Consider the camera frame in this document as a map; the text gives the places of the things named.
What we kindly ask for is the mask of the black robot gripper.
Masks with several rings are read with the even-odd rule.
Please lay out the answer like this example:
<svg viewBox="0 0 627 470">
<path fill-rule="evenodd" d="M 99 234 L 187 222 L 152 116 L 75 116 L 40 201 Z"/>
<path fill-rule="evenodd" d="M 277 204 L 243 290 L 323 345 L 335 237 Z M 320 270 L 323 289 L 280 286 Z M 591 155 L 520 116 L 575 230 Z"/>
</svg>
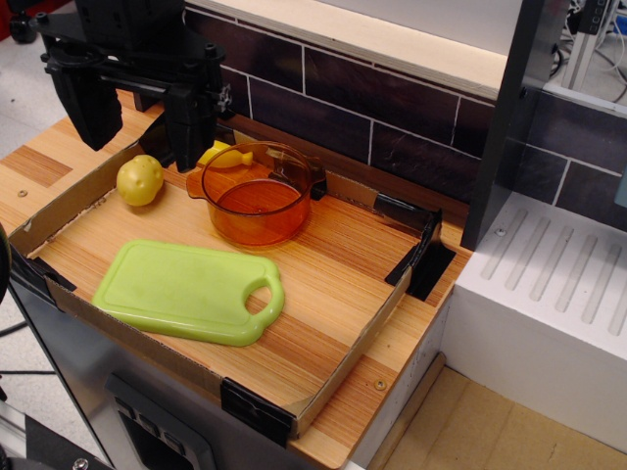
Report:
<svg viewBox="0 0 627 470">
<path fill-rule="evenodd" d="M 121 130 L 116 89 L 101 77 L 167 90 L 166 131 L 179 172 L 215 140 L 213 95 L 225 92 L 224 50 L 185 23 L 183 1 L 76 1 L 30 21 L 45 45 L 57 95 L 81 140 L 99 151 Z"/>
</svg>

